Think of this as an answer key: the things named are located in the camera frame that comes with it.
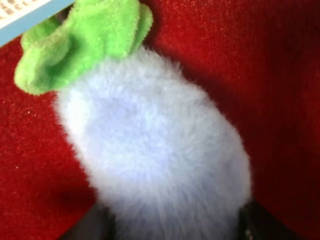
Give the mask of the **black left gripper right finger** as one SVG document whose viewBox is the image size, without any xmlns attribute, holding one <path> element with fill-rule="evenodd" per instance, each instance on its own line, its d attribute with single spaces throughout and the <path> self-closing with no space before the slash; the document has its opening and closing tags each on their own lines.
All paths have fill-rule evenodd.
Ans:
<svg viewBox="0 0 320 240">
<path fill-rule="evenodd" d="M 295 233 L 256 201 L 239 214 L 238 240 L 294 240 Z"/>
</svg>

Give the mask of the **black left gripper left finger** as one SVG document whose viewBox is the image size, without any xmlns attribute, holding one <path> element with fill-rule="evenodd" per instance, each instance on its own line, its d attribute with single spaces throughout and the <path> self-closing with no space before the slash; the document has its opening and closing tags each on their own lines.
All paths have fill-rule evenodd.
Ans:
<svg viewBox="0 0 320 240">
<path fill-rule="evenodd" d="M 115 240 L 115 216 L 107 207 L 95 203 L 60 240 Z"/>
</svg>

